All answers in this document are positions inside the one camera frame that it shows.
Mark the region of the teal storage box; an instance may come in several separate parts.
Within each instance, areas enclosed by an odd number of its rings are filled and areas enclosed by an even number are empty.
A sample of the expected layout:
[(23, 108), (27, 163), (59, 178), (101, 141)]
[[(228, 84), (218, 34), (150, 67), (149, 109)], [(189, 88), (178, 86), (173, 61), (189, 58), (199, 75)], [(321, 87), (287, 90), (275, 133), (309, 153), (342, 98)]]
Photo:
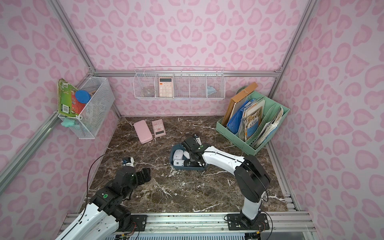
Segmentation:
[(207, 165), (201, 166), (199, 163), (191, 161), (186, 152), (181, 144), (172, 147), (169, 162), (173, 168), (183, 171), (204, 171), (207, 168)]

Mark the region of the white rounded computer mouse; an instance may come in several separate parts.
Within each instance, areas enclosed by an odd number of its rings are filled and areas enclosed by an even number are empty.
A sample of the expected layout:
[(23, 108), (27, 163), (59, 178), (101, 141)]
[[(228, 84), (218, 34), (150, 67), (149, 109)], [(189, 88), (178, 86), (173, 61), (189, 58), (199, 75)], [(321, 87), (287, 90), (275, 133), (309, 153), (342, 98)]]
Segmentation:
[(174, 155), (173, 155), (173, 161), (176, 160), (183, 160), (184, 157), (184, 151), (181, 149), (175, 150)]

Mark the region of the white boxy computer mouse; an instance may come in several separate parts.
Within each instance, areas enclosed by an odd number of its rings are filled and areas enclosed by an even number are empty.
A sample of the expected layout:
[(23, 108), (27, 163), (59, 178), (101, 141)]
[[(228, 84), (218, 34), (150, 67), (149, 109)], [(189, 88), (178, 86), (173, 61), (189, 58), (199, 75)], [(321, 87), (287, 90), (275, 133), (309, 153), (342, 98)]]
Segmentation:
[(187, 163), (188, 163), (187, 160), (178, 160), (178, 159), (176, 159), (176, 160), (173, 161), (173, 165), (175, 167), (185, 167)]

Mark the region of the black computer mouse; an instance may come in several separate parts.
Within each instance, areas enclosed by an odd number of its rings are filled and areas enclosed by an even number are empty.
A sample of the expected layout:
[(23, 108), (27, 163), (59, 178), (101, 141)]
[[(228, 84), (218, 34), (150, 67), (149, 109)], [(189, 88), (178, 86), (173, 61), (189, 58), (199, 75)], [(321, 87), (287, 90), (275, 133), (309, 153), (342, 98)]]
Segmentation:
[(201, 163), (201, 162), (196, 162), (196, 161), (191, 161), (191, 160), (187, 160), (188, 163), (186, 164), (185, 167), (196, 167), (196, 168), (202, 168), (205, 166), (204, 163)]

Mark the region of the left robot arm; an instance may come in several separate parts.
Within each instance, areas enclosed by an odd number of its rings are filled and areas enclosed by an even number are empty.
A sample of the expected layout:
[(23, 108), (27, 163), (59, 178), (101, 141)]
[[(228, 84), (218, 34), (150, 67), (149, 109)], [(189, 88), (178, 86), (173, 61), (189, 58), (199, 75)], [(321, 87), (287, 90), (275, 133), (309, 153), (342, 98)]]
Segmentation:
[(81, 214), (57, 237), (58, 240), (104, 240), (115, 232), (140, 234), (147, 215), (133, 215), (122, 205), (140, 185), (151, 180), (151, 169), (136, 171), (123, 166), (115, 178), (99, 189)]

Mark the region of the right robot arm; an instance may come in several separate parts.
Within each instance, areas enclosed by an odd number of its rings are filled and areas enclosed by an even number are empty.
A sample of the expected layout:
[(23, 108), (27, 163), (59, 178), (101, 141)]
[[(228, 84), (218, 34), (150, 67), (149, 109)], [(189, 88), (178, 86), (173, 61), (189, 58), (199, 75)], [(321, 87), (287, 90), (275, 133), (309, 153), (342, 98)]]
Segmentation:
[(185, 139), (182, 146), (192, 161), (202, 166), (213, 165), (232, 174), (244, 196), (241, 214), (248, 222), (255, 221), (261, 211), (264, 196), (271, 178), (256, 156), (235, 156), (209, 144), (199, 144), (192, 137)]

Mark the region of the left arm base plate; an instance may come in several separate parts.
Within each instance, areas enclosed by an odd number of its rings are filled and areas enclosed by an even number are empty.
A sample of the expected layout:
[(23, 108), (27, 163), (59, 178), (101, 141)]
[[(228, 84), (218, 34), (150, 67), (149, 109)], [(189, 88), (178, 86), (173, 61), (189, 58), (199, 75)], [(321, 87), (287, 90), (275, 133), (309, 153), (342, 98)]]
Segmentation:
[(143, 232), (145, 231), (148, 215), (128, 215), (120, 223), (118, 232)]

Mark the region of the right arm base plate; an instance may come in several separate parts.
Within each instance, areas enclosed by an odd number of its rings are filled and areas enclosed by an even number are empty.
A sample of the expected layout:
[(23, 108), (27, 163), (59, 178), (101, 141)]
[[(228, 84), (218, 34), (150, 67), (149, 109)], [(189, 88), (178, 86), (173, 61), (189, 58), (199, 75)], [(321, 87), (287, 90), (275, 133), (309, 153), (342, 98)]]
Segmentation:
[(266, 231), (270, 230), (267, 215), (260, 213), (254, 220), (249, 220), (243, 214), (227, 214), (224, 217), (230, 231)]

